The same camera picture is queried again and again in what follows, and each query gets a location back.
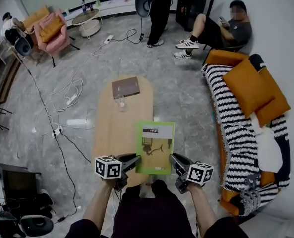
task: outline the white plug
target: white plug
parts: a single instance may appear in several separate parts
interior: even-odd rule
[[[74,94],[68,101],[67,104],[70,105],[77,97],[77,94]]]
[[[55,130],[56,137],[59,136],[59,135],[61,134],[60,130],[63,131],[62,126],[59,126],[59,127]]]
[[[108,36],[107,39],[104,41],[104,43],[107,44],[109,41],[111,41],[113,37],[114,37],[113,35]]]

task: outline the brown book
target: brown book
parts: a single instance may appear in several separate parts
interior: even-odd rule
[[[113,98],[130,96],[140,93],[137,77],[112,82]]]

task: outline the gray t-shirt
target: gray t-shirt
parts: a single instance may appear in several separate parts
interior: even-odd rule
[[[224,47],[236,46],[247,43],[252,34],[250,22],[241,22],[231,19],[230,21],[228,21],[228,23],[230,25],[228,31],[233,35],[235,40],[227,41],[222,37]]]

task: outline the green book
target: green book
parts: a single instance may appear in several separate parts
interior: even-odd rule
[[[136,173],[169,175],[175,134],[174,122],[139,122],[137,125],[137,155],[141,162]]]

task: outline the black and white marker cube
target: black and white marker cube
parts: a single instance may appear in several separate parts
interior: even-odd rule
[[[206,163],[197,163],[190,165],[186,180],[203,185],[211,178],[214,167]]]
[[[121,161],[108,156],[95,158],[95,173],[104,179],[120,178],[121,166]]]

